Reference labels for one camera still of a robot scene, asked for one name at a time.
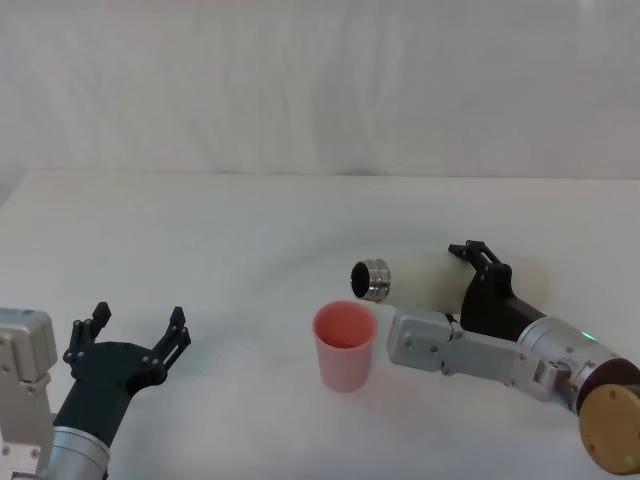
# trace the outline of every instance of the white wall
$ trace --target white wall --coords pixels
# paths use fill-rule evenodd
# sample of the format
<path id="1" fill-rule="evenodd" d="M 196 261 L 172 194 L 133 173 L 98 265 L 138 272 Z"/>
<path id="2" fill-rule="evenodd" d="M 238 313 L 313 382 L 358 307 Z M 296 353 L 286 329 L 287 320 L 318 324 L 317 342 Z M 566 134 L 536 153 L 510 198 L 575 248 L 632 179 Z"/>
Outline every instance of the white wall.
<path id="1" fill-rule="evenodd" d="M 25 165 L 638 177 L 639 152 L 635 0 L 0 0 L 0 188 Z"/>

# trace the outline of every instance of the cup rim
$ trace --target cup rim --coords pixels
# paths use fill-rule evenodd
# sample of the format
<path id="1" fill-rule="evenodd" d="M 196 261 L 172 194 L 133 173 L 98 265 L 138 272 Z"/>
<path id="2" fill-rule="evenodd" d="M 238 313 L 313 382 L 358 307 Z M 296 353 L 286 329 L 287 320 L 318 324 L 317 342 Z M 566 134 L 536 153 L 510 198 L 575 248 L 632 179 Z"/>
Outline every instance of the cup rim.
<path id="1" fill-rule="evenodd" d="M 371 331 L 371 336 L 363 343 L 361 343 L 360 345 L 356 345 L 355 347 L 347 347 L 347 348 L 340 348 L 340 347 L 334 347 L 333 345 L 328 344 L 327 342 L 325 342 L 322 338 L 320 338 L 320 335 L 318 335 L 317 332 L 317 324 L 318 324 L 318 320 L 320 318 L 320 313 L 325 310 L 328 307 L 336 307 L 336 306 L 340 306 L 340 305 L 349 305 L 350 307 L 357 307 L 358 310 L 360 310 L 360 312 L 363 313 L 363 315 L 365 315 L 370 321 L 371 324 L 373 325 L 373 329 Z M 318 309 L 318 311 L 316 312 L 316 314 L 313 317 L 313 322 L 312 322 L 312 327 L 311 330 L 313 331 L 313 336 L 316 339 L 316 342 L 320 342 L 324 348 L 327 348 L 331 351 L 334 352 L 342 352 L 342 353 L 356 353 L 359 352 L 361 350 L 366 350 L 367 348 L 369 348 L 373 342 L 375 341 L 376 337 L 378 336 L 378 321 L 376 319 L 376 316 L 374 315 L 374 313 L 369 310 L 366 306 L 362 305 L 359 302 L 355 302 L 353 300 L 335 300 L 333 302 L 329 302 L 325 305 L 323 305 L 322 307 L 320 307 Z"/>

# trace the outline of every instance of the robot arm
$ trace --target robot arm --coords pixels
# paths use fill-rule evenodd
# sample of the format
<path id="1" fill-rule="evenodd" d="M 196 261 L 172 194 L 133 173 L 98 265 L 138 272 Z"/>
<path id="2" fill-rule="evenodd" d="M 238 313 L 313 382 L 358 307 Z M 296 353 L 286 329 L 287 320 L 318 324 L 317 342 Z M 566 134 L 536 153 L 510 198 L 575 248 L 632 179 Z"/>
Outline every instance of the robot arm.
<path id="1" fill-rule="evenodd" d="M 44 388 L 56 361 L 51 319 L 43 312 L 0 310 L 0 479 L 106 478 L 109 447 L 131 399 L 163 383 L 191 343 L 180 307 L 152 349 L 95 343 L 110 317 L 101 302 L 91 319 L 74 322 L 64 360 L 76 382 L 52 425 Z"/>
<path id="2" fill-rule="evenodd" d="M 640 473 L 640 370 L 588 332 L 516 297 L 511 267 L 483 242 L 450 245 L 449 252 L 476 271 L 460 323 L 427 309 L 398 308 L 387 343 L 391 361 L 495 380 L 538 400 L 559 402 L 579 416 L 583 444 L 600 467 L 619 475 Z M 384 299 L 393 289 L 388 264 L 358 265 L 371 265 L 361 278 L 370 279 L 367 292 L 377 293 L 372 300 Z"/>

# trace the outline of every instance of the table surface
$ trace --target table surface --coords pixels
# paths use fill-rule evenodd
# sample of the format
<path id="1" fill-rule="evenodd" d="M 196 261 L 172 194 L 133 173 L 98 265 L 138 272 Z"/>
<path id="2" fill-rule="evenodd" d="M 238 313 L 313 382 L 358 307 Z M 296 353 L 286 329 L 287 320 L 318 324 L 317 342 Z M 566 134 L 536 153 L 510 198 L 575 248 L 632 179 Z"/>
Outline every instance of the table surface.
<path id="1" fill-rule="evenodd" d="M 59 353 L 100 300 L 102 340 L 145 346 L 183 306 L 193 344 L 131 403 L 110 478 L 607 478 L 560 406 L 391 364 L 388 306 L 369 382 L 327 391 L 310 322 L 364 256 L 482 239 L 638 363 L 638 205 L 636 181 L 33 172 L 0 210 L 0 305 L 47 311 Z"/>

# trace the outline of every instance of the silver arm segment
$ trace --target silver arm segment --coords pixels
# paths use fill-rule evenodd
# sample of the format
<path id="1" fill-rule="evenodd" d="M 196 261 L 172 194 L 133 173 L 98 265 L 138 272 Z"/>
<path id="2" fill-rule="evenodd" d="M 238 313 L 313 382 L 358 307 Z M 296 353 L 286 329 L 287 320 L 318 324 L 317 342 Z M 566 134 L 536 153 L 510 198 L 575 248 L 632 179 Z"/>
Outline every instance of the silver arm segment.
<path id="1" fill-rule="evenodd" d="M 399 308 L 387 343 L 392 362 L 444 375 L 464 373 L 552 399 L 570 370 L 517 343 L 467 332 L 444 314 Z"/>
<path id="2" fill-rule="evenodd" d="M 49 463 L 53 425 L 46 386 L 56 360 L 46 313 L 0 309 L 0 478 L 35 475 Z"/>

